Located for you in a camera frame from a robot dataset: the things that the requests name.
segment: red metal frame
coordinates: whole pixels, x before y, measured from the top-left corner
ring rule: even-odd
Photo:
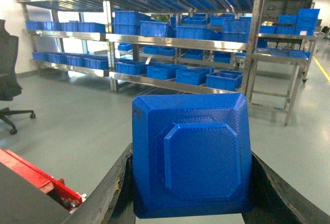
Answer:
[[[45,194],[55,190],[62,201],[68,201],[71,206],[75,207],[80,206],[83,202],[81,195],[66,187],[63,179],[54,179],[52,176],[10,150],[4,151],[0,149],[0,162],[29,181],[35,187],[39,188]]]

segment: black office chair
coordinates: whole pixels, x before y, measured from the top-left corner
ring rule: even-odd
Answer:
[[[15,65],[19,50],[19,38],[11,36],[5,30],[5,20],[0,20],[0,100],[12,101],[15,96],[22,93],[21,86],[17,83]],[[17,133],[16,126],[7,116],[31,113],[30,118],[36,118],[34,111],[10,111],[9,108],[0,110],[0,119],[11,126],[10,134]]]

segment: blue plastic bin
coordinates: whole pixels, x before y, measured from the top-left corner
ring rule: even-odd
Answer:
[[[115,11],[114,24],[129,24],[140,26],[141,21],[151,21],[151,17],[136,11]]]
[[[250,32],[251,20],[225,19],[222,24],[223,32]]]
[[[180,39],[213,40],[215,32],[205,27],[176,26],[176,37]]]
[[[295,35],[306,35],[306,36],[314,36],[315,29],[310,27],[296,27],[294,34]]]
[[[213,61],[218,63],[230,63],[231,57],[232,57],[231,53],[215,51]]]
[[[252,209],[248,105],[242,94],[137,97],[133,151],[139,218]]]
[[[297,14],[281,14],[278,18],[279,24],[296,24],[297,23]]]
[[[158,55],[159,54],[159,50],[161,49],[160,46],[145,46],[143,48],[143,52],[146,54],[152,54],[152,55]]]
[[[175,36],[175,32],[172,27],[166,22],[147,22],[141,21],[142,36],[152,37],[167,37],[172,38]]]
[[[287,26],[277,26],[276,34],[278,35],[293,35],[295,27],[287,27]]]
[[[37,61],[47,62],[48,61],[48,53],[37,53],[33,52],[33,59]]]
[[[184,58],[202,60],[203,59],[203,50],[190,49],[184,53]]]
[[[95,70],[109,70],[109,62],[108,59],[101,58],[85,58],[86,67],[93,68]]]
[[[65,53],[48,53],[48,61],[51,63],[66,64],[67,55]]]
[[[201,16],[192,16],[185,18],[183,20],[183,24],[188,24],[188,25],[207,25],[207,20],[205,17]]]
[[[43,22],[26,21],[27,30],[43,30]]]
[[[235,91],[242,84],[243,74],[233,74],[232,71],[219,71],[207,75],[206,86],[208,88]]]
[[[114,24],[113,29],[118,35],[140,35],[140,26],[136,25]]]
[[[116,62],[115,63],[115,71],[117,73],[129,74],[129,75],[145,75],[146,74],[146,66],[141,62]]]
[[[214,71],[214,67],[177,70],[175,81],[190,85],[201,85],[206,82],[206,75],[213,73]]]
[[[99,32],[105,33],[105,25],[95,22],[79,22],[79,32]]]
[[[167,56],[167,57],[173,57],[173,56],[175,56],[175,48],[162,47],[161,49],[159,49],[158,54],[163,55],[163,56]]]
[[[62,24],[59,22],[43,22],[43,30],[62,31]]]
[[[158,64],[158,65],[151,65],[147,67],[146,76],[154,79],[159,80],[168,80],[175,78],[176,70],[182,70],[187,68],[183,65],[177,64]]]
[[[64,32],[78,32],[78,24],[79,22],[64,22],[62,23],[62,30]]]
[[[249,34],[244,32],[222,32],[222,41],[231,41],[239,43],[247,43],[249,41]]]
[[[77,67],[85,67],[86,59],[84,57],[67,56],[67,64]]]
[[[274,34],[275,31],[276,31],[276,26],[260,26],[259,33]]]
[[[133,50],[133,45],[132,44],[119,44],[118,50],[130,51],[130,50]]]

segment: chair caster wheel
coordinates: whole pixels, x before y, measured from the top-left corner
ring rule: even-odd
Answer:
[[[11,135],[16,135],[16,134],[17,134],[17,130],[16,130],[16,129],[12,129],[12,130],[10,131],[10,134],[11,134]]]

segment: yellow floor line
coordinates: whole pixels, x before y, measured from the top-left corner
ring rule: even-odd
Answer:
[[[330,76],[329,76],[329,74],[325,71],[325,69],[323,68],[323,66],[316,59],[316,57],[313,57],[313,59],[314,59],[315,63],[318,65],[318,67],[320,68],[320,70],[322,71],[322,73],[324,74],[325,78],[328,80],[328,82],[330,82]]]

